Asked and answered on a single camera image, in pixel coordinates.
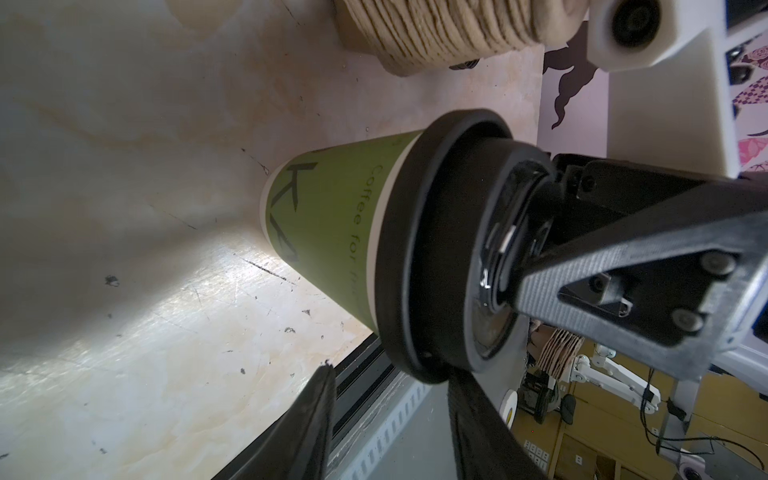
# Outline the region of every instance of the cable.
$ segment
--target cable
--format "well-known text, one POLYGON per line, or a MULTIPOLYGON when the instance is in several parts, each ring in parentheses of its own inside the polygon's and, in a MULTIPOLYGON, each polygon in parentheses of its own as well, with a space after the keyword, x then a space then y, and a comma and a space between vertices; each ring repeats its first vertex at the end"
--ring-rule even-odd
POLYGON ((751 453, 752 456, 757 458, 757 461, 760 463, 760 469, 765 472, 766 466, 763 463, 763 460, 755 452, 753 452, 749 448, 745 447, 744 445, 741 445, 739 442, 735 442, 735 441, 729 440, 729 439, 723 439, 721 437, 690 437, 690 438, 685 438, 685 439, 670 439, 668 437, 662 437, 660 435, 656 435, 651 430, 649 430, 648 429, 648 421, 647 421, 647 419, 645 417, 645 404, 646 404, 647 395, 648 395, 648 393, 650 391, 650 381, 653 379, 655 372, 656 372, 656 369, 649 369, 648 370, 648 382, 647 382, 647 384, 645 386, 645 390, 643 391, 643 399, 640 402, 640 423, 643 424, 643 429, 645 429, 645 439, 648 441, 648 443, 650 443, 651 445, 653 445, 653 446, 655 446, 655 447, 657 447, 659 449, 671 450, 673 452, 682 453, 682 454, 685 454, 685 455, 712 455, 714 453, 714 450, 712 450, 711 452, 685 452, 685 451, 680 450, 680 449, 674 449, 672 447, 667 447, 665 445, 661 445, 661 442, 662 441, 665 441, 665 442, 686 442, 688 440, 709 440, 710 441, 710 447, 712 446, 712 441, 713 440, 716 441, 716 442, 730 443, 731 445, 735 445, 735 446, 740 447, 740 448, 742 448, 744 450, 747 450, 749 453, 751 453), (648 437, 649 433, 651 435, 653 435, 654 437, 656 437, 657 441, 655 443, 652 442, 650 440, 650 438, 648 437))

